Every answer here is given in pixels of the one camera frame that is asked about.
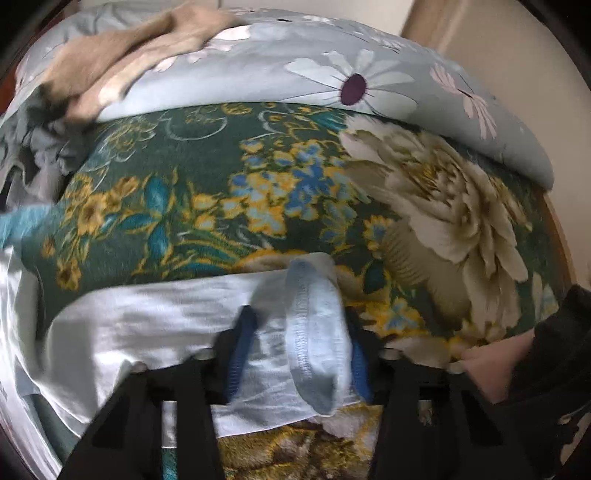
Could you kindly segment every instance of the light blue fabric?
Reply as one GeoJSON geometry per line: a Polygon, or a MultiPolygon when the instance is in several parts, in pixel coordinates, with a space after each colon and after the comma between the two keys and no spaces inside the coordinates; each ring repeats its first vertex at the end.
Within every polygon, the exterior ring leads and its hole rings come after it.
{"type": "Polygon", "coordinates": [[[350,387],[351,345],[339,290],[302,257],[287,270],[285,305],[285,348],[295,387],[317,413],[332,415],[340,406],[336,399],[350,387]]]}
{"type": "Polygon", "coordinates": [[[35,205],[0,215],[0,248],[11,245],[19,248],[22,240],[43,223],[50,211],[51,205],[35,205]]]}
{"type": "MultiPolygon", "coordinates": [[[[23,60],[8,115],[68,38],[127,28],[161,7],[104,5],[51,29],[23,60]]],[[[463,68],[433,50],[354,21],[270,9],[235,14],[251,24],[247,31],[146,72],[99,120],[224,102],[336,106],[452,137],[552,187],[550,161],[533,133],[463,68]]]]}

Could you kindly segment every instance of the clothing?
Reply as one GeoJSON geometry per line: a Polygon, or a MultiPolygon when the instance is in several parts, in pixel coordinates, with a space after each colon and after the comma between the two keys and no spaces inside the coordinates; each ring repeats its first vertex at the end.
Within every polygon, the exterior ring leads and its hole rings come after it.
{"type": "Polygon", "coordinates": [[[91,143],[64,113],[64,105],[50,106],[38,87],[0,127],[1,210],[55,203],[66,176],[86,160],[91,143]]]}
{"type": "Polygon", "coordinates": [[[240,24],[230,12],[187,2],[129,30],[72,39],[41,82],[52,102],[70,101],[68,120],[86,124],[159,62],[201,50],[222,30],[240,24]]]}
{"type": "Polygon", "coordinates": [[[535,327],[503,407],[537,478],[579,479],[591,458],[591,292],[573,286],[535,327]]]}
{"type": "MultiPolygon", "coordinates": [[[[209,347],[245,304],[256,311],[259,329],[235,399],[213,407],[218,436],[331,415],[357,400],[349,395],[350,340],[335,266],[326,254],[298,257],[287,270],[95,291],[54,319],[39,349],[30,301],[37,280],[12,248],[0,254],[0,267],[6,312],[0,318],[0,383],[10,393],[7,418],[35,443],[34,452],[42,451],[44,436],[25,407],[28,395],[41,393],[80,436],[132,364],[180,363],[209,347]]],[[[173,420],[168,406],[164,446],[174,446],[173,420]]],[[[55,457],[46,456],[55,466],[55,457]]]]}

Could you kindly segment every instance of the white wall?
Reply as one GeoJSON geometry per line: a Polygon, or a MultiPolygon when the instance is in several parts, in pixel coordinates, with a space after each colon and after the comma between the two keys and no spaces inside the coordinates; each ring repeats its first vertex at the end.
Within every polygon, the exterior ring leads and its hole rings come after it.
{"type": "MultiPolygon", "coordinates": [[[[80,0],[81,8],[94,7],[113,0],[80,0]]],[[[183,0],[141,0],[176,5],[183,0]]],[[[197,0],[222,8],[278,8],[323,17],[356,20],[394,35],[400,35],[414,0],[197,0]]]]}
{"type": "Polygon", "coordinates": [[[591,90],[554,38],[516,0],[466,0],[439,50],[520,117],[545,148],[556,182],[550,199],[577,281],[591,265],[591,90]]]}

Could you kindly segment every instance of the black clamp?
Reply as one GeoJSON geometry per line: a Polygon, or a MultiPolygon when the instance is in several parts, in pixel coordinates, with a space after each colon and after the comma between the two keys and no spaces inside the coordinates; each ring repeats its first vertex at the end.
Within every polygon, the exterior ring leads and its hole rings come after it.
{"type": "Polygon", "coordinates": [[[384,349],[346,309],[353,384],[384,405],[368,480],[531,480],[510,421],[463,372],[415,365],[384,349]]]}
{"type": "Polygon", "coordinates": [[[162,403],[177,402],[177,477],[225,479],[210,405],[237,392],[257,327],[243,307],[234,328],[212,349],[180,365],[135,367],[94,418],[64,465],[59,480],[161,480],[162,403]]]}

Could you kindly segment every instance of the white peony print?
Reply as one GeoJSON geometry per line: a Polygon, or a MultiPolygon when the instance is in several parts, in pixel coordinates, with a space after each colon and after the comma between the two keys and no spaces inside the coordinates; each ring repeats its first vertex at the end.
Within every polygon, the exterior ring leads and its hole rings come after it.
{"type": "Polygon", "coordinates": [[[513,224],[531,229],[503,182],[424,131],[356,115],[340,139],[349,177],[402,217],[381,245],[397,280],[424,284],[462,337],[502,338],[521,316],[515,282],[528,279],[513,224]]]}

